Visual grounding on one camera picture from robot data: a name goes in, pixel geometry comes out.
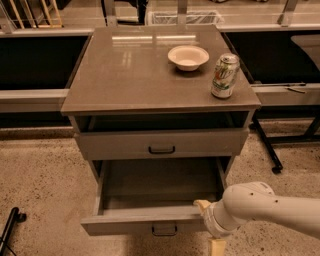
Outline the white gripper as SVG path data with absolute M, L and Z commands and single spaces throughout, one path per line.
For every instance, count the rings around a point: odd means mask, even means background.
M 209 202 L 208 200 L 195 200 L 204 224 L 214 237 L 208 240 L 209 256 L 224 256 L 227 242 L 224 239 L 230 236 L 241 226 L 241 220 L 232 214 L 231 208 L 223 201 Z

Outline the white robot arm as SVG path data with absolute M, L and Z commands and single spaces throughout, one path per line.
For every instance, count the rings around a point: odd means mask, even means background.
M 248 221 L 267 221 L 320 238 L 320 200 L 276 195 L 266 183 L 234 184 L 217 202 L 195 200 L 209 239 L 209 256 L 224 256 L 227 238 Z

